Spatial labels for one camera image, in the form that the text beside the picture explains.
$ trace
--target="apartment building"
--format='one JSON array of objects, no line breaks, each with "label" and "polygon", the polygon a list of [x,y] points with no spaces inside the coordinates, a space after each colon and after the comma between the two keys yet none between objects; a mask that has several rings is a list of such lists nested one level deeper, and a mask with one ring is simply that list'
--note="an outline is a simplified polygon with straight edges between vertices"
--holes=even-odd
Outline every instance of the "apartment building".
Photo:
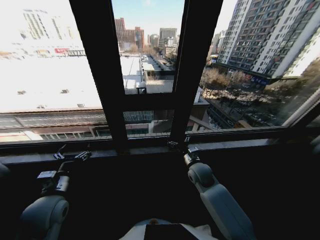
[{"label": "apartment building", "polygon": [[218,62],[284,75],[318,29],[318,0],[238,0]]}]

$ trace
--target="high-rise building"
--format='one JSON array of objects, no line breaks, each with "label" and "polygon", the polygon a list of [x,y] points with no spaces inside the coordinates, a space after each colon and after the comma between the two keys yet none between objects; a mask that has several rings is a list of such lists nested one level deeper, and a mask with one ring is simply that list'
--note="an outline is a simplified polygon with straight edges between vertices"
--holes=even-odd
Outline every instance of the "high-rise building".
[{"label": "high-rise building", "polygon": [[73,29],[61,16],[51,16],[43,10],[24,9],[28,29],[21,30],[24,39],[75,40],[80,39],[78,29]]},{"label": "high-rise building", "polygon": [[214,35],[214,37],[212,38],[212,41],[211,41],[211,46],[212,46],[212,51],[210,52],[213,53],[213,54],[216,54],[217,53],[217,46],[218,46],[218,43],[219,43],[219,36],[220,34],[217,33]]},{"label": "high-rise building", "polygon": [[174,43],[177,43],[177,29],[176,28],[160,28],[159,40],[173,38]]},{"label": "high-rise building", "polygon": [[150,46],[154,48],[159,46],[159,36],[157,34],[150,35]]},{"label": "high-rise building", "polygon": [[27,35],[30,35],[33,39],[50,39],[53,37],[48,30],[50,17],[46,11],[24,9],[23,16],[28,25]]},{"label": "high-rise building", "polygon": [[218,62],[276,78],[318,29],[319,0],[238,0]]},{"label": "high-rise building", "polygon": [[217,53],[220,53],[221,48],[222,48],[222,45],[223,45],[223,43],[224,43],[225,37],[226,37],[226,31],[225,31],[225,30],[222,30],[222,31],[219,33],[219,39],[218,39],[218,42],[217,42],[217,45],[216,45],[216,52],[217,52]]},{"label": "high-rise building", "polygon": [[114,19],[116,37],[121,50],[129,49],[136,45],[138,49],[143,49],[145,44],[145,31],[136,26],[134,29],[126,29],[123,17]]},{"label": "high-rise building", "polygon": [[307,67],[320,57],[320,27],[305,44],[300,54],[294,59],[291,66],[283,75],[284,77],[301,76]]}]

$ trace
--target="sky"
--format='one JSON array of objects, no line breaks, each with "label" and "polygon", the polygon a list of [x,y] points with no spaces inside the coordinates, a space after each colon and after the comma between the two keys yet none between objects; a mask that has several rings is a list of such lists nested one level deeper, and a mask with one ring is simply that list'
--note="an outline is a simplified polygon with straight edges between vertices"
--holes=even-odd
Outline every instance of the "sky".
[{"label": "sky", "polygon": [[[214,34],[228,28],[236,2],[223,1]],[[160,28],[177,28],[179,34],[184,4],[184,0],[112,0],[114,17],[124,18],[126,29],[144,29],[145,42],[148,35],[159,35]]]},{"label": "sky", "polygon": [[[223,1],[215,34],[228,28],[236,2]],[[160,28],[177,28],[179,34],[184,3],[184,0],[112,0],[114,17],[124,18],[127,29],[144,29],[145,42],[148,35],[159,35]],[[21,41],[20,30],[27,28],[23,9],[44,10],[76,25],[68,0],[3,0],[0,1],[0,43]]]}]

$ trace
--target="blue sign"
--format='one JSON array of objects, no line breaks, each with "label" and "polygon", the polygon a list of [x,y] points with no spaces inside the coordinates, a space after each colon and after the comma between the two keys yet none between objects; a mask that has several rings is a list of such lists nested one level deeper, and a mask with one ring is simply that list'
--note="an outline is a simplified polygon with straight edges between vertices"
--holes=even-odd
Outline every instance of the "blue sign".
[{"label": "blue sign", "polygon": [[269,83],[269,79],[265,79],[262,77],[258,77],[258,76],[253,76],[251,78],[251,82],[257,83],[257,84],[261,84],[261,85],[267,85]]}]

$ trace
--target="red brick building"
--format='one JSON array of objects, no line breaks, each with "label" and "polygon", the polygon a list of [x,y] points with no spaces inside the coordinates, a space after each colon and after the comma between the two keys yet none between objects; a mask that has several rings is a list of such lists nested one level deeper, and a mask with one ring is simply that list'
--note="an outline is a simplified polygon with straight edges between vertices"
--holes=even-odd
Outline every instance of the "red brick building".
[{"label": "red brick building", "polygon": [[129,49],[132,45],[136,45],[138,49],[143,49],[145,44],[145,31],[136,26],[134,29],[126,29],[123,17],[114,19],[116,37],[120,50]]}]

